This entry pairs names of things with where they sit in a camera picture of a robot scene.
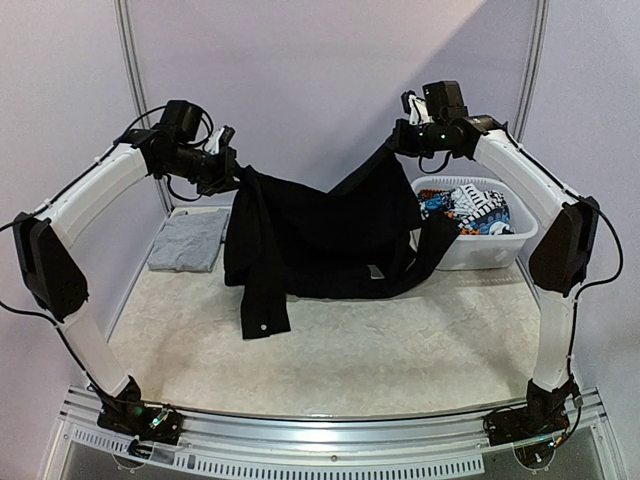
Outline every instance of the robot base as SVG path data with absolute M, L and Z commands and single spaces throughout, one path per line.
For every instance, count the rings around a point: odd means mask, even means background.
M 573 377 L 552 392 L 530 380 L 525 407 L 497 409 L 485 417 L 484 429 L 489 442 L 492 446 L 502 445 L 565 430 L 569 418 L 564 402 L 570 395 L 574 399 L 580 396 Z
M 170 408 L 145 405 L 133 378 L 130 377 L 129 384 L 116 398 L 99 396 L 102 400 L 99 427 L 137 436 L 144 442 L 178 444 L 184 416 Z

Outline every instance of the metal pole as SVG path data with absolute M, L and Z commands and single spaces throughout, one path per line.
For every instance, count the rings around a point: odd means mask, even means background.
M 147 105 L 144 88 L 142 86 L 142 79 L 140 77 L 138 57 L 133 39 L 133 26 L 131 24 L 129 3 L 127 0 L 114 0 L 114 6 L 116 11 L 116 20 L 118 23 L 118 32 L 120 33 L 122 56 L 124 59 L 125 69 L 127 71 L 127 78 L 129 80 L 133 107 L 136 111 L 136 115 L 142 115 L 144 112 L 149 110 L 149 107 Z M 145 117 L 142 120 L 142 126 L 144 128 L 151 127 L 148 117 Z M 158 189 L 158 195 L 160 196 L 162 207 L 167 214 L 170 213 L 173 210 L 173 203 L 171 202 L 171 196 L 169 195 L 165 180 L 157 180 L 156 188 Z
M 536 14 L 531 32 L 531 41 L 529 42 L 529 54 L 527 64 L 525 66 L 525 74 L 520 91 L 520 103 L 516 120 L 513 128 L 513 136 L 522 141 L 524 130 L 527 126 L 529 111 L 531 110 L 531 102 L 535 91 L 536 80 L 538 78 L 538 69 L 540 67 L 540 59 L 542 57 L 542 47 L 544 44 L 544 35 L 547 29 L 547 17 L 549 15 L 550 0 L 536 1 Z

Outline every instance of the black garment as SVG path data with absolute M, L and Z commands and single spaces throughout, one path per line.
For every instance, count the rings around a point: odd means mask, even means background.
M 245 286 L 245 339 L 291 329 L 287 293 L 389 298 L 406 292 L 431 275 L 458 235 L 442 214 L 422 220 L 404 170 L 385 146 L 329 193 L 252 167 L 239 175 L 224 266 L 228 286 Z M 416 254 L 410 231 L 420 228 Z M 384 278 L 372 278 L 378 272 Z

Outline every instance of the white arm segment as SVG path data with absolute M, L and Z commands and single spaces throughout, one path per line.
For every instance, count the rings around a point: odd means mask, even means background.
M 531 209 L 545 231 L 565 203 L 576 203 L 524 157 L 502 130 L 492 130 L 480 137 L 474 160 L 506 183 Z M 567 354 L 571 342 L 574 295 L 564 298 L 560 293 L 535 288 L 540 302 L 540 339 L 533 381 L 551 392 L 569 380 Z
M 142 152 L 121 144 L 60 197 L 38 220 L 51 220 L 53 231 L 70 249 L 85 228 L 111 202 L 147 175 Z
M 107 395 L 117 397 L 129 383 L 129 376 L 98 330 L 88 302 L 80 310 L 66 317 L 59 328 L 69 347 L 98 387 Z
M 36 218 L 50 219 L 53 231 L 69 250 L 94 218 L 146 175 L 147 167 L 140 150 L 128 144 L 119 145 Z M 88 302 L 66 317 L 59 328 L 98 387 L 116 397 L 129 383 L 129 376 L 98 330 Z

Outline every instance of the gray folded cloth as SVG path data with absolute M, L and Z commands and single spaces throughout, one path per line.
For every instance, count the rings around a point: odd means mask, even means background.
M 168 219 L 147 260 L 149 269 L 210 272 L 228 216 L 228 211 L 190 215 L 181 212 Z

